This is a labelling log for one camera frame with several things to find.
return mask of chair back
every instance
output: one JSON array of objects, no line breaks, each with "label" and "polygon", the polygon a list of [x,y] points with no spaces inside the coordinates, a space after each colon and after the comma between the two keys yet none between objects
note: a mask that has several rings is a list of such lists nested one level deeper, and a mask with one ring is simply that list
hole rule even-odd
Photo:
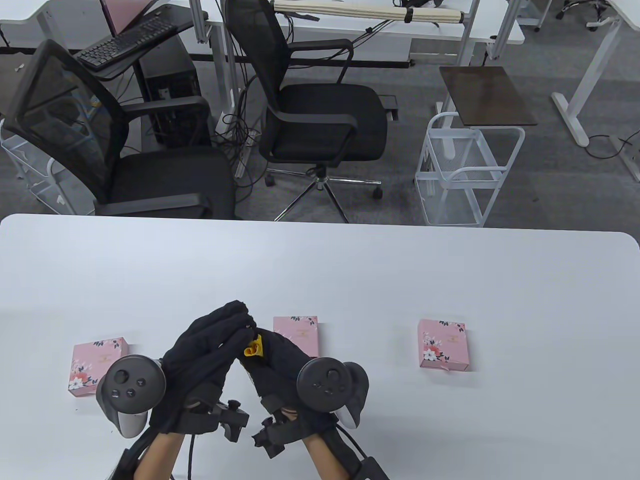
[{"label": "chair back", "polygon": [[117,100],[53,40],[45,40],[25,68],[5,128],[55,158],[108,201],[111,171],[129,124]]},{"label": "chair back", "polygon": [[225,24],[258,75],[269,105],[278,109],[280,84],[289,66],[289,47],[267,0],[225,2]]}]

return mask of hand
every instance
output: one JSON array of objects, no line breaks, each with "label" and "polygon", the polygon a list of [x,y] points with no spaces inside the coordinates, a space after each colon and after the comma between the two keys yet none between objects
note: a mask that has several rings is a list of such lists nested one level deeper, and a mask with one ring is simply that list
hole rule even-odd
[{"label": "hand", "polygon": [[282,401],[283,414],[289,420],[297,415],[303,437],[333,427],[337,422],[334,415],[311,410],[298,397],[296,380],[311,357],[279,333],[262,328],[255,331],[262,338],[263,356],[242,354],[239,359],[251,376],[258,395],[262,398],[277,396]]},{"label": "hand", "polygon": [[253,339],[254,328],[246,305],[237,300],[191,323],[161,359],[166,392],[152,410],[149,425],[169,433],[194,388],[209,382],[221,391],[231,364]]}]

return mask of black keyboard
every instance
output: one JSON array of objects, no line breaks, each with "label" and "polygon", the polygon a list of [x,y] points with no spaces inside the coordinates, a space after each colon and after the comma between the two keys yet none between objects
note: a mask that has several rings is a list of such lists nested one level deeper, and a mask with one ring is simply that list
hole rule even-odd
[{"label": "black keyboard", "polygon": [[169,38],[177,32],[176,25],[158,15],[159,12],[129,30],[83,50],[77,58],[90,70],[102,70],[131,53],[145,49],[150,44]]}]

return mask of pink gift box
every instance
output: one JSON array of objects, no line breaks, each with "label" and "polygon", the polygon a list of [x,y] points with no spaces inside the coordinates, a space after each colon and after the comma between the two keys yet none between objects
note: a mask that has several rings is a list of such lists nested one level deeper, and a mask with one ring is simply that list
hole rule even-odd
[{"label": "pink gift box", "polygon": [[273,331],[294,342],[308,356],[319,356],[318,317],[274,317]]},{"label": "pink gift box", "polygon": [[128,353],[129,345],[122,337],[74,346],[69,392],[76,397],[94,394],[111,364]]},{"label": "pink gift box", "polygon": [[469,367],[465,324],[420,320],[418,361],[422,368],[465,371]]}]

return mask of black office chair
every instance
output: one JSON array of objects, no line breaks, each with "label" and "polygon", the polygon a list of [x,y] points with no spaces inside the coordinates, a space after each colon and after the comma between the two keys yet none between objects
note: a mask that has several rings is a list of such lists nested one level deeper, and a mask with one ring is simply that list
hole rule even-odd
[{"label": "black office chair", "polygon": [[[608,7],[611,6],[609,2],[607,2],[606,0],[576,0],[576,1],[564,0],[563,9],[560,10],[560,12],[558,12],[558,14],[556,15],[556,18],[558,20],[562,20],[564,18],[564,14],[567,11],[571,10],[572,8],[578,5],[590,5],[595,9],[596,16],[597,16],[597,20],[595,23],[602,22],[602,14],[608,9]],[[596,31],[598,29],[598,27],[596,26],[589,26],[590,24],[591,22],[587,23],[587,28],[589,30]]]},{"label": "black office chair", "polygon": [[96,215],[233,219],[235,186],[227,157],[185,147],[120,157],[129,122],[143,115],[194,109],[205,134],[209,105],[185,97],[131,105],[117,100],[52,40],[26,68],[4,127],[55,158],[96,198]]},{"label": "black office chair", "polygon": [[[362,85],[341,83],[353,57],[350,40],[293,42],[287,45],[267,0],[225,2],[227,28],[253,65],[267,97],[259,150],[269,162],[314,164],[307,173],[269,169],[313,178],[311,184],[278,215],[282,219],[313,188],[325,190],[342,219],[347,216],[331,189],[331,183],[376,186],[374,198],[382,198],[382,183],[329,177],[327,168],[343,161],[376,160],[387,143],[387,114],[376,92]],[[337,83],[294,84],[281,88],[291,54],[302,50],[349,51]],[[273,185],[267,177],[266,184]]]}]

